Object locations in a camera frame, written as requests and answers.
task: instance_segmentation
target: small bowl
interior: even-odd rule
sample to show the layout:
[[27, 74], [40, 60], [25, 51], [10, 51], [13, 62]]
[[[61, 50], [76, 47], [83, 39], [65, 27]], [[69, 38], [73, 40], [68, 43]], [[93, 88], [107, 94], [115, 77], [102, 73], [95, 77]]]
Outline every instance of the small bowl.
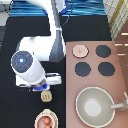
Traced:
[[43, 122], [43, 117], [49, 117], [51, 119], [51, 126], [52, 128], [55, 128], [55, 120], [54, 117], [52, 117], [50, 114], [39, 114], [35, 120], [35, 128], [45, 128], [45, 124]]

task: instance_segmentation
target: black cable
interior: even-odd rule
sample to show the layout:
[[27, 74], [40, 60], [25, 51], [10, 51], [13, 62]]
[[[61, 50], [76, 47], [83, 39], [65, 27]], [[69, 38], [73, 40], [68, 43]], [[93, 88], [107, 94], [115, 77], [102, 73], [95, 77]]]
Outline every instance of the black cable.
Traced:
[[[71, 14], [72, 14], [74, 0], [71, 0], [71, 1], [72, 1], [72, 4], [71, 4]], [[68, 23], [71, 14], [68, 16], [67, 20], [65, 21], [65, 23], [61, 27], [63, 27], [64, 25], [66, 25]]]

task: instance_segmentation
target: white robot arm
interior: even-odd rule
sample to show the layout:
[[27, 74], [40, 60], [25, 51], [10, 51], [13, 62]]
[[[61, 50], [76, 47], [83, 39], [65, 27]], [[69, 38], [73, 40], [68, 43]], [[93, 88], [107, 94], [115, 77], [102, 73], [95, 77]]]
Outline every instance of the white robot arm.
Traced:
[[16, 73], [17, 86], [43, 86], [41, 90], [49, 90], [49, 85], [61, 84], [61, 76], [58, 73], [46, 74], [39, 61], [59, 62], [66, 54], [56, 2], [55, 0], [26, 1], [46, 10], [51, 35], [24, 37], [11, 58], [11, 66]]

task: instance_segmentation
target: wall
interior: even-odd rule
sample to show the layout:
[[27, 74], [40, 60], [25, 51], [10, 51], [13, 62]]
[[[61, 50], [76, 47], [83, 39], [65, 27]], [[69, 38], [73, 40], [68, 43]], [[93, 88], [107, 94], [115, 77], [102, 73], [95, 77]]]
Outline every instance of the wall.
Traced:
[[115, 40], [128, 19], [128, 0], [104, 0], [105, 12], [111, 30], [111, 37]]

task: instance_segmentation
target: black surface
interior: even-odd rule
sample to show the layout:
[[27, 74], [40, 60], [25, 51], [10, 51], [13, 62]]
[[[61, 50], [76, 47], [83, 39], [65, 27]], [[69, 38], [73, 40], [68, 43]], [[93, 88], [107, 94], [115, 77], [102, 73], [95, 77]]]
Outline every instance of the black surface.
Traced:
[[99, 45], [96, 48], [96, 54], [102, 58], [110, 56], [111, 49], [106, 45]]
[[75, 72], [78, 76], [88, 76], [90, 74], [91, 68], [86, 62], [79, 62], [75, 65]]
[[98, 66], [100, 74], [103, 76], [112, 76], [115, 72], [114, 66], [109, 62], [102, 62]]
[[[60, 19], [62, 25], [67, 17]], [[64, 40], [111, 40], [107, 21], [107, 16], [70, 17], [63, 28]], [[51, 86], [51, 103], [43, 103], [40, 92], [20, 91], [21, 88], [15, 86], [15, 74], [10, 66], [11, 57], [22, 37], [36, 35], [50, 35], [47, 17], [9, 17], [7, 20], [5, 38], [0, 51], [0, 128], [34, 128], [36, 116], [45, 108], [57, 114], [59, 128], [66, 128], [65, 59], [59, 63], [42, 62], [46, 72], [57, 72], [62, 76], [61, 85]]]
[[3, 41], [5, 30], [6, 30], [5, 26], [0, 26], [0, 42]]

